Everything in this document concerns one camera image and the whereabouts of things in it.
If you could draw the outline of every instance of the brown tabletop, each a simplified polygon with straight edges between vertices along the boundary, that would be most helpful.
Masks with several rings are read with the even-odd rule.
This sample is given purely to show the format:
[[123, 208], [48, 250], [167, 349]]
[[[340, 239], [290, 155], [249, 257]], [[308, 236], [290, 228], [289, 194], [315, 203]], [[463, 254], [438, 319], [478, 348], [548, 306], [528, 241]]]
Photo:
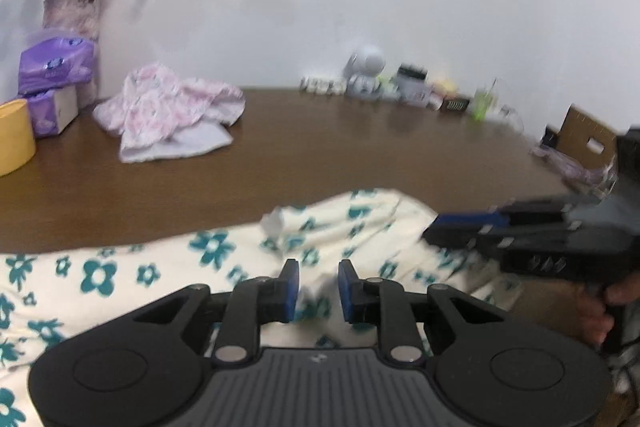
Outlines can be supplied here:
[[141, 243], [256, 221], [274, 206], [396, 188], [439, 212], [564, 191], [505, 126], [422, 108], [248, 90], [234, 143], [123, 164], [88, 114], [0, 178], [0, 251]]

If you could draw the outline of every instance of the wrinkled fabric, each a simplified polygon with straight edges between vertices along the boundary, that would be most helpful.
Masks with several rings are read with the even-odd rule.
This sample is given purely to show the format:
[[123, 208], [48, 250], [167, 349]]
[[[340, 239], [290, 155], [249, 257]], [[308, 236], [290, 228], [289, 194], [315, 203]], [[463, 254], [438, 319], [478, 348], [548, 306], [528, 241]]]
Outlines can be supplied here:
[[244, 94], [237, 87], [182, 79], [162, 64], [152, 64], [131, 71], [122, 92], [99, 104], [94, 118], [106, 131], [122, 136], [120, 159], [129, 162], [193, 156], [226, 145], [231, 138], [222, 127], [196, 132], [197, 143], [190, 142], [188, 148], [181, 148], [181, 132], [196, 126], [201, 131], [205, 124], [231, 125], [243, 111]]

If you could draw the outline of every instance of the purple plastic bag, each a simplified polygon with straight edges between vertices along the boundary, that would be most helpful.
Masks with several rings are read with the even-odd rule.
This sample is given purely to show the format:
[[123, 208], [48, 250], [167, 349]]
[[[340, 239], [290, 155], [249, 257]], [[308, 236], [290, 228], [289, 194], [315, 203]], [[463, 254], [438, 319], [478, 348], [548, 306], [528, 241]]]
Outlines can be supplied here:
[[18, 93], [88, 83], [94, 76], [94, 47], [89, 39], [54, 38], [24, 50], [20, 56]]

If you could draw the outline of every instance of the yellow cup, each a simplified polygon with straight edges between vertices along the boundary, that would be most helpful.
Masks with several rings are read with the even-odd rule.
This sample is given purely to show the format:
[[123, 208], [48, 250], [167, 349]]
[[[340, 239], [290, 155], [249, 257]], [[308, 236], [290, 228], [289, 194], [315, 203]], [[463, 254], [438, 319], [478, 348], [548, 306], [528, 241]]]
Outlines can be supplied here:
[[0, 105], [0, 176], [22, 167], [36, 153], [26, 100]]

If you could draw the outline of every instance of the pink vase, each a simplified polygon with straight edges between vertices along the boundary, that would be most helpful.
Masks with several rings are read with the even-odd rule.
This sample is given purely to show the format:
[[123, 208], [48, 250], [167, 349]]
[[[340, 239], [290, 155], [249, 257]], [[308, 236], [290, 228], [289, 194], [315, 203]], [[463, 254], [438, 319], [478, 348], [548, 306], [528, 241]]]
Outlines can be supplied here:
[[[100, 35], [100, 2], [99, 0], [45, 0], [42, 27], [73, 31], [85, 39], [97, 42]], [[79, 108], [91, 105], [98, 97], [95, 73], [91, 82], [76, 87]]]

